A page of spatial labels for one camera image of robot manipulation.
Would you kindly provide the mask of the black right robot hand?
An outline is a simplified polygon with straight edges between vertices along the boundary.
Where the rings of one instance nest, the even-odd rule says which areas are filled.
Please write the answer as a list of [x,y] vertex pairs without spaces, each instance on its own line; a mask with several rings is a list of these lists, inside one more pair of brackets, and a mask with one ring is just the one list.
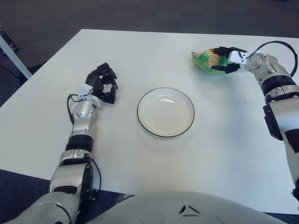
[[236,47],[214,48],[213,53],[215,53],[218,56],[218,63],[216,65],[211,66],[211,69],[225,72],[226,74],[238,71],[240,69],[240,65],[238,63],[231,63],[228,60],[229,55],[232,51],[238,51],[240,56],[242,56],[243,53],[246,53],[245,50]]

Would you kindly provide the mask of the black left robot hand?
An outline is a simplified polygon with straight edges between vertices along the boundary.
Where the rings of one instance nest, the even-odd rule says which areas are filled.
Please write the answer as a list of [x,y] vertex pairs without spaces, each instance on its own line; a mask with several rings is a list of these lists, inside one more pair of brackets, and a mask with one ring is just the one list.
[[[103,63],[92,71],[86,78],[85,84],[93,88],[92,95],[105,103],[114,104],[118,89],[117,76],[108,63]],[[110,91],[104,92],[104,85],[111,84]]]

